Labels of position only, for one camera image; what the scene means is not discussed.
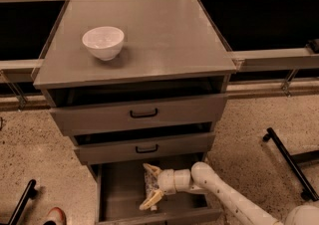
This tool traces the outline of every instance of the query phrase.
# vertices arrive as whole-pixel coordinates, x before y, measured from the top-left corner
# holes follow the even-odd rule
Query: white bowl
[[[84,34],[82,42],[92,55],[109,61],[121,51],[124,33],[115,27],[99,27]]]

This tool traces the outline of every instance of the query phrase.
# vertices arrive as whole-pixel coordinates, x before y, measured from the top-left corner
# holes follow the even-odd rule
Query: floor
[[[274,217],[284,220],[304,201],[302,187],[274,143],[262,137],[273,127],[291,153],[319,149],[319,85],[293,84],[287,98],[278,85],[229,87],[230,99],[216,127],[216,139],[207,162],[234,189]],[[96,182],[61,136],[42,97],[29,97],[17,111],[14,98],[0,99],[0,223],[8,222],[30,179],[36,179],[37,197],[28,202],[20,224],[41,224],[54,206],[67,214],[68,225],[95,221]],[[302,166],[319,192],[319,164]],[[210,196],[213,206],[218,201]],[[224,210],[206,225],[237,225]]]

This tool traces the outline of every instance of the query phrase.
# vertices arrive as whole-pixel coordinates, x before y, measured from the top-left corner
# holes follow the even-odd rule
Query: white robotic arm
[[[161,170],[144,164],[147,171],[157,179],[159,189],[155,190],[140,206],[145,210],[156,204],[164,195],[188,192],[192,194],[213,193],[243,225],[283,225],[259,206],[231,188],[204,163],[197,162],[191,169]],[[313,206],[299,206],[286,218],[285,225],[318,225],[319,209]]]

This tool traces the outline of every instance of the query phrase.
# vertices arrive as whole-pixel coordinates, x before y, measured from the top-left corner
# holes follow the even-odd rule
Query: cabinet top
[[[100,26],[125,33],[111,61],[92,56],[83,35]],[[55,89],[224,75],[235,72],[197,0],[71,0],[34,82]]]

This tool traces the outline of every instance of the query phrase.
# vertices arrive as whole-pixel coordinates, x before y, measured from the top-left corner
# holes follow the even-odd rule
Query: person's foot
[[[45,219],[44,225],[66,225],[65,213],[59,207],[52,208]]]

